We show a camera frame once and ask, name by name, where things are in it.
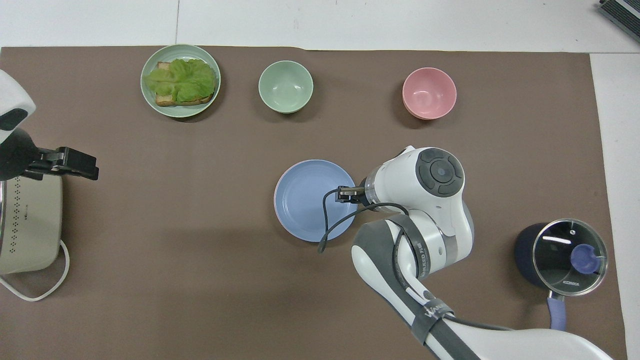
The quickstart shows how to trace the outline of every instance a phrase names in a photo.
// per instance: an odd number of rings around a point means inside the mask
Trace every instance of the bowl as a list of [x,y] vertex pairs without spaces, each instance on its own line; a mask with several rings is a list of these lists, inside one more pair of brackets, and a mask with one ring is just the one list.
[[[213,70],[213,74],[216,77],[216,88],[213,90],[213,96],[211,97],[211,100],[209,102],[207,102],[206,104],[191,106],[158,106],[156,104],[156,93],[151,91],[151,89],[146,86],[143,78],[146,75],[149,75],[149,73],[151,73],[151,71],[157,67],[157,63],[159,61],[171,62],[175,59],[183,59],[185,61],[189,61],[190,59],[200,59],[206,62],[208,66],[210,66],[210,68]],[[218,63],[216,63],[216,60],[214,60],[213,57],[203,49],[194,45],[187,44],[169,45],[156,51],[147,60],[145,66],[142,68],[142,73],[140,74],[140,90],[142,90],[142,96],[144,96],[149,106],[163,115],[175,118],[190,117],[203,112],[213,103],[213,100],[215,100],[218,96],[218,92],[220,92],[220,85],[220,68],[218,67]]]
[[456,104],[456,85],[447,73],[433,67],[413,71],[404,81],[402,100],[411,115],[433,120],[448,114]]
[[258,92],[266,106],[279,113],[294,113],[311,99],[314,81],[309,71],[291,60],[269,65],[258,81]]

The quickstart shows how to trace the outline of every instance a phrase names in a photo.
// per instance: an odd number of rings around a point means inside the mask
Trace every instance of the green bowl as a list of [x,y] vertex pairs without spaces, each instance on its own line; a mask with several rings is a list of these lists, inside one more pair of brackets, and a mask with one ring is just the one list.
[[[213,91],[213,96],[211,100],[206,104],[200,105],[192,105],[192,106],[158,106],[156,104],[156,93],[151,91],[145,84],[143,78],[146,75],[151,73],[151,70],[154,70],[157,67],[157,63],[161,62],[171,62],[175,59],[200,59],[206,62],[211,69],[213,70],[213,74],[216,76],[216,88]],[[203,112],[206,108],[213,103],[213,100],[218,96],[218,92],[220,92],[221,78],[220,78],[220,68],[218,67],[218,63],[216,60],[213,60],[211,55],[204,51],[203,49],[187,44],[177,44],[177,45],[169,45],[163,47],[162,49],[156,51],[149,60],[145,63],[145,66],[142,68],[142,73],[140,74],[140,89],[142,90],[142,96],[144,96],[147,103],[155,109],[157,112],[169,116],[169,117],[190,117],[196,115],[198,113]]]
[[282,60],[269,65],[258,81],[262,101],[279,113],[294,113],[311,99],[314,81],[299,63]]

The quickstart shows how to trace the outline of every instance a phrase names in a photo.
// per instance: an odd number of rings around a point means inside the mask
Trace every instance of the white table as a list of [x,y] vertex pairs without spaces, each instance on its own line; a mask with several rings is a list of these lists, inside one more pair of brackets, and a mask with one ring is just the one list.
[[0,0],[0,47],[188,43],[590,53],[627,352],[640,358],[640,43],[597,13],[597,1],[51,3]]

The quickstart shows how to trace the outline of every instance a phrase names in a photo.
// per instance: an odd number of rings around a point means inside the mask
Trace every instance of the blue plate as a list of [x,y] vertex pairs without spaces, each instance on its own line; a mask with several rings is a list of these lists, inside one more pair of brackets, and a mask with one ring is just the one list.
[[[282,174],[273,194],[278,220],[293,236],[320,242],[324,235],[322,198],[339,185],[355,186],[351,176],[330,161],[306,160],[293,165]],[[335,202],[335,195],[329,195],[326,200],[329,227],[357,208],[357,204]],[[338,225],[328,239],[338,237],[352,222],[353,217]]]

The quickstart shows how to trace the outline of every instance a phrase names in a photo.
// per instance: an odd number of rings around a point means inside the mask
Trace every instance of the sandwich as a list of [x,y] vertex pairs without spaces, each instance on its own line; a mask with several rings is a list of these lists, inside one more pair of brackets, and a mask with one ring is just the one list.
[[143,80],[156,93],[158,106],[191,106],[211,101],[216,76],[200,59],[176,59],[157,63],[157,68]]

